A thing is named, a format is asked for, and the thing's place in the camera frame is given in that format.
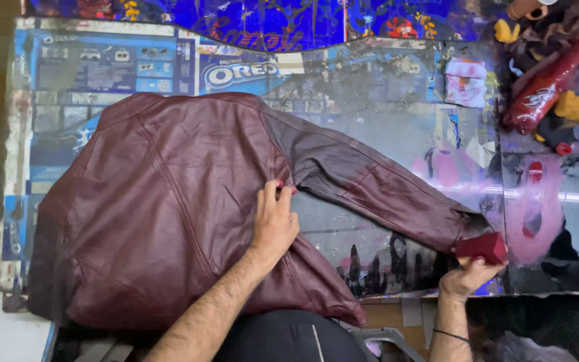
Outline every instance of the jacket seam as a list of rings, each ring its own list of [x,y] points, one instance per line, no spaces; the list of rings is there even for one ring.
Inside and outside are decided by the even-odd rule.
[[[357,147],[353,147],[353,146],[352,146],[351,144],[349,144],[348,142],[340,139],[340,138],[337,137],[336,135],[333,135],[333,134],[332,134],[333,130],[331,130],[331,129],[326,129],[326,128],[321,128],[321,129],[316,129],[316,130],[314,130],[314,129],[305,129],[304,127],[300,127],[300,126],[297,126],[297,125],[294,125],[294,124],[289,124],[289,123],[287,123],[287,122],[284,122],[283,120],[280,120],[279,118],[274,117],[273,115],[267,113],[267,112],[264,111],[264,110],[261,110],[261,111],[259,111],[259,112],[260,112],[260,113],[265,113],[266,115],[268,115],[268,116],[270,116],[270,117],[273,117],[274,119],[278,120],[279,122],[282,122],[283,124],[285,124],[285,125],[287,125],[287,126],[289,126],[289,127],[292,127],[292,128],[294,128],[294,129],[296,129],[296,130],[303,131],[303,132],[316,133],[316,134],[321,135],[321,136],[326,136],[326,137],[332,138],[332,139],[334,139],[334,140],[337,140],[337,141],[339,141],[339,142],[341,142],[341,143],[343,143],[343,144],[346,144],[346,145],[348,145],[348,147],[354,148],[355,150],[359,151],[360,153],[362,153],[363,155],[365,155],[366,157],[368,157],[368,158],[371,159],[372,161],[375,161],[377,164],[380,164],[381,166],[383,166],[384,168],[388,169],[389,171],[392,171],[393,173],[396,173],[397,175],[405,178],[405,179],[408,180],[412,185],[414,185],[415,187],[417,187],[417,188],[418,188],[419,190],[421,190],[423,193],[428,194],[429,196],[431,196],[432,198],[434,198],[435,200],[437,200],[437,201],[438,201],[439,203],[441,203],[442,205],[444,205],[444,206],[452,209],[444,200],[442,200],[441,198],[439,198],[437,195],[432,194],[432,193],[429,193],[427,190],[423,189],[420,185],[417,185],[417,183],[414,182],[414,180],[412,179],[412,177],[410,177],[409,175],[406,175],[405,173],[401,172],[401,170],[399,170],[399,169],[397,169],[397,168],[393,168],[392,166],[386,164],[386,163],[383,162],[382,160],[377,159],[377,158],[374,157],[373,155],[369,155],[367,152],[364,152],[363,150],[358,149]]]
[[[94,138],[94,140],[93,140],[92,145],[91,145],[91,151],[89,152],[88,157],[86,157],[86,162],[81,166],[81,169],[77,170],[77,176],[76,176],[77,181],[75,183],[75,187],[73,188],[73,194],[71,196],[71,200],[68,202],[68,207],[66,208],[66,212],[64,213],[63,226],[65,228],[68,225],[68,222],[66,220],[68,219],[68,214],[71,212],[71,208],[73,207],[73,203],[75,202],[75,195],[77,194],[77,190],[80,188],[80,184],[82,183],[82,177],[84,177],[84,171],[86,170],[86,166],[88,166],[88,163],[91,160],[92,153],[95,149],[95,145],[97,144],[98,135],[93,136],[93,138]]]
[[[135,97],[136,95],[138,95],[138,94],[133,94],[133,95],[131,95],[130,97],[126,97],[126,98],[122,99],[120,102],[114,103],[112,106],[106,108],[106,110],[113,111],[113,110],[116,108],[115,106],[120,105],[120,104],[124,104],[124,103],[128,103],[128,101],[131,100],[131,99],[132,99],[133,97]],[[113,123],[111,123],[111,124],[105,124],[105,125],[102,126],[102,127],[97,127],[97,128],[96,128],[96,131],[103,131],[103,130],[109,128],[109,127],[115,126],[116,124],[120,124],[120,123],[126,122],[126,121],[128,121],[130,118],[132,118],[134,115],[136,115],[136,114],[144,111],[145,109],[153,106],[154,103],[157,103],[157,102],[160,101],[160,100],[161,100],[161,99],[158,99],[156,102],[148,103],[148,104],[144,105],[141,109],[139,109],[139,110],[137,110],[137,111],[135,111],[135,112],[132,112],[132,113],[130,113],[130,114],[128,114],[128,115],[125,115],[125,116],[124,116],[124,117],[125,117],[124,119],[117,120],[116,122],[113,122]]]
[[[142,120],[140,119],[140,115],[136,114],[135,117],[138,120],[138,123],[140,124],[140,133],[142,134],[142,136],[145,137],[145,139],[149,143],[149,148],[153,150],[153,153],[156,156],[156,160],[157,160],[158,164],[160,165],[163,172],[165,173],[165,177],[167,179],[167,184],[169,185],[169,187],[171,187],[172,191],[176,195],[176,201],[178,202],[178,207],[180,207],[181,211],[185,215],[185,219],[189,225],[189,229],[191,230],[191,234],[192,234],[192,237],[194,239],[194,246],[195,246],[196,252],[200,256],[201,265],[204,267],[205,273],[207,274],[209,279],[213,283],[215,283],[216,280],[213,277],[213,273],[211,272],[211,268],[209,267],[209,264],[207,262],[207,259],[204,255],[203,251],[200,249],[200,244],[198,244],[198,239],[196,237],[196,231],[194,230],[194,226],[191,224],[191,219],[189,218],[189,213],[187,212],[187,207],[185,206],[185,203],[182,201],[182,196],[180,196],[180,192],[178,191],[178,188],[173,183],[173,177],[171,176],[171,172],[169,171],[169,168],[165,166],[165,163],[162,160],[162,156],[155,148],[155,146],[153,144],[153,139],[151,139],[149,133],[147,132],[147,129],[144,127],[144,124],[142,123]]]
[[[368,171],[368,173],[366,173],[365,176],[361,177],[361,180],[358,182],[357,185],[355,185],[354,187],[350,188],[350,190],[347,190],[346,192],[344,192],[341,197],[345,196],[345,194],[349,193],[350,191],[356,189],[357,187],[359,187],[359,185],[366,179],[366,177],[368,177],[368,175],[370,175],[372,173],[372,171],[374,171],[374,169],[379,166],[379,163],[377,163],[376,165],[374,165],[373,168],[370,169],[370,171]]]
[[[307,181],[306,184],[309,184],[309,185],[312,186],[312,187],[316,187],[316,188],[318,188],[318,189],[321,189],[321,190],[325,191],[326,193],[331,193],[331,194],[336,195],[337,197],[343,198],[342,196],[339,196],[339,195],[337,195],[337,194],[335,194],[335,193],[333,193],[333,192],[331,192],[331,191],[328,191],[328,190],[324,189],[323,187],[321,187],[321,186],[319,186],[319,185],[316,185],[316,184],[313,184],[313,183],[311,183],[311,182],[309,182],[309,181]],[[351,202],[351,203],[357,205],[359,208],[366,210],[365,207],[361,206],[361,205],[358,204],[357,202],[352,201],[352,200],[350,200],[350,199],[348,199],[348,198],[344,198],[344,199],[345,199],[346,201],[348,201],[348,202]],[[398,231],[398,232],[400,232],[400,233],[407,233],[407,234],[413,235],[413,236],[415,236],[416,238],[419,238],[420,240],[424,240],[424,239],[425,239],[425,238],[423,238],[422,236],[417,235],[416,233],[413,233],[412,231],[409,231],[409,230],[407,230],[407,229],[404,229],[403,227],[397,226],[394,222],[389,222],[389,221],[386,220],[385,218],[380,217],[379,215],[377,215],[376,213],[372,213],[372,214],[374,214],[378,219],[381,219],[382,221],[384,221],[386,224],[394,225],[394,226],[395,226],[394,228],[397,229],[397,230],[395,230],[395,231]]]
[[[150,300],[148,300],[144,295],[142,295],[142,293],[138,290],[135,289],[134,287],[131,287],[129,285],[126,285],[122,282],[119,282],[118,280],[116,280],[113,276],[109,275],[108,273],[105,273],[104,271],[100,270],[100,268],[93,264],[92,262],[86,260],[85,258],[82,259],[77,259],[76,261],[78,264],[86,264],[89,266],[90,270],[92,270],[94,273],[96,273],[97,275],[105,278],[106,280],[112,282],[113,284],[115,284],[116,287],[120,288],[121,290],[124,290],[138,298],[140,298],[142,301],[144,301],[145,303],[147,303],[151,308],[156,309],[157,306]]]
[[[305,290],[305,286],[303,285],[303,283],[301,283],[301,280],[299,279],[298,273],[296,273],[296,268],[294,268],[294,262],[292,262],[292,258],[290,257],[289,254],[286,254],[285,257],[287,258],[285,261],[287,263],[287,268],[289,269],[289,272],[294,277],[293,279],[294,279],[295,284],[297,284],[299,286],[299,288],[301,289],[301,292],[303,292],[303,295],[305,296],[305,298],[308,299],[308,301],[309,301],[308,305],[312,305],[312,309],[316,310],[316,304],[314,304],[314,301],[312,300],[312,298],[310,297],[308,292]]]

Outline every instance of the jacket sleeve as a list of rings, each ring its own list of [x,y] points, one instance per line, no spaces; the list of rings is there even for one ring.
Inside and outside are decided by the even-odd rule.
[[[261,106],[261,119],[287,159],[294,183],[436,251],[481,234],[488,222],[358,140]]]

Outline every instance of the worktable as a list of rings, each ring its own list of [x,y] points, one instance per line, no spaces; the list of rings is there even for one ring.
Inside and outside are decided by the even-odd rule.
[[[487,63],[487,107],[443,102],[451,56]],[[569,239],[533,263],[512,263],[480,296],[579,292],[579,143],[568,157],[530,137],[497,131],[508,69],[492,43],[362,37],[329,48],[272,54],[244,50],[172,25],[19,18],[9,68],[0,224],[0,289],[22,295],[37,205],[97,127],[102,110],[136,92],[248,92],[272,108],[357,138],[504,232],[524,165],[567,174],[559,204]],[[301,232],[359,298],[433,294],[454,260],[300,192]],[[22,308],[12,298],[9,309]]]

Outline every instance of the hand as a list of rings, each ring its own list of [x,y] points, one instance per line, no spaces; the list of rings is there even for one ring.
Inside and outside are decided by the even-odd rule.
[[[448,296],[465,303],[468,297],[491,280],[508,262],[501,265],[486,265],[486,260],[473,260],[466,268],[451,270],[439,281],[439,296]]]
[[[258,210],[254,221],[252,244],[249,247],[260,263],[270,270],[290,248],[299,234],[299,216],[290,212],[293,187],[283,187],[276,201],[276,189],[283,183],[269,181],[258,191]]]

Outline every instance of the person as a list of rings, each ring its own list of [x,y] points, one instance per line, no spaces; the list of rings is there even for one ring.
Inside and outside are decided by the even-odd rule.
[[[162,336],[145,359],[160,361],[367,361],[356,340],[332,319],[274,310],[237,320],[256,286],[299,234],[290,211],[295,189],[277,180],[258,192],[252,242],[243,257]],[[504,266],[475,260],[440,281],[439,313],[429,361],[472,361],[464,305]]]

